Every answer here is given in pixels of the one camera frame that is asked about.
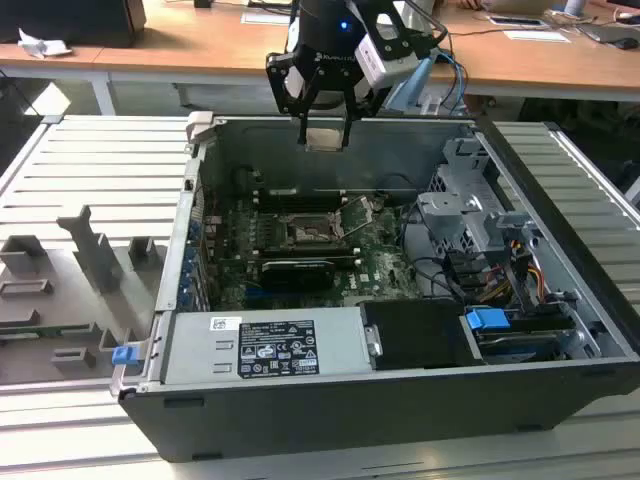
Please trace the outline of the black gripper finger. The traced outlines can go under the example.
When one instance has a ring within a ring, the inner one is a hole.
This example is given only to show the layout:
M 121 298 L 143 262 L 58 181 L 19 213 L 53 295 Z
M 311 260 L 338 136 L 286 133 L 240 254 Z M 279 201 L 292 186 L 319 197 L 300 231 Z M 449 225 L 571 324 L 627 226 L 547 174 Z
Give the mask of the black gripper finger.
M 304 77 L 296 60 L 295 53 L 270 53 L 266 58 L 266 74 L 279 112 L 300 120 L 298 143 L 305 145 L 309 112 L 320 92 L 323 69 L 316 66 Z M 302 77 L 302 88 L 297 96 L 290 94 L 285 85 L 285 79 L 293 68 Z
M 356 100 L 354 85 L 344 84 L 342 93 L 346 107 L 341 140 L 341 148 L 344 149 L 349 145 L 352 124 L 363 118 L 372 118 L 377 115 L 386 100 L 386 89 L 370 89 L 361 101 Z

